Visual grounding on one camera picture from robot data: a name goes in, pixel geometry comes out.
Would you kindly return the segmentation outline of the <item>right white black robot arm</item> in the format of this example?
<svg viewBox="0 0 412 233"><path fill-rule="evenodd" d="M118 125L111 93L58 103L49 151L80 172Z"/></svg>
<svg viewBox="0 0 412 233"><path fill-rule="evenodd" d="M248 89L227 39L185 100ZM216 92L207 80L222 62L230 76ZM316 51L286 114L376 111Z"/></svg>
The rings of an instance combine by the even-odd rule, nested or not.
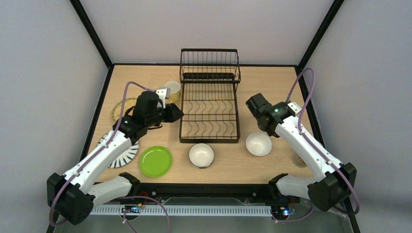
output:
<svg viewBox="0 0 412 233"><path fill-rule="evenodd" d="M299 119L299 105L291 101L271 105L258 93L246 106L259 129L288 142L314 175L299 178L282 173L269 182L276 194L308 199L324 212L353 194L356 168L351 163L343 164L308 133Z"/></svg>

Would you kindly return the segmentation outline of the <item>black wire dish rack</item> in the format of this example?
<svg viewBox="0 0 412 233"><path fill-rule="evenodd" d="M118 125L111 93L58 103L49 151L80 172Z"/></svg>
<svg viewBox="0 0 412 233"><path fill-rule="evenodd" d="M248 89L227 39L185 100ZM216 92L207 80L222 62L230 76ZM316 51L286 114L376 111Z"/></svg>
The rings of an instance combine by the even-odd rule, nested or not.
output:
<svg viewBox="0 0 412 233"><path fill-rule="evenodd" d="M237 49L181 49L181 143L238 143Z"/></svg>

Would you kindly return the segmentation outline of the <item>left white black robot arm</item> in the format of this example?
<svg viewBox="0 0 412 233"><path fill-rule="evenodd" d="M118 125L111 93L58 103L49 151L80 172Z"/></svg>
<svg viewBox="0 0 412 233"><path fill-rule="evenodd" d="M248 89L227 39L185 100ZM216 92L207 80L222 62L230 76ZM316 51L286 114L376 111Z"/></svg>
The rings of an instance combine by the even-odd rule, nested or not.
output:
<svg viewBox="0 0 412 233"><path fill-rule="evenodd" d="M166 98L167 94L161 90L142 92L135 106L125 111L107 138L89 155L63 175L53 173L49 176L46 185L51 225L58 225L53 220L54 213L77 225L89 216L93 207L130 193L137 179L128 173L100 184L95 181L151 127L173 123L183 117L182 110L174 103L166 103Z"/></svg>

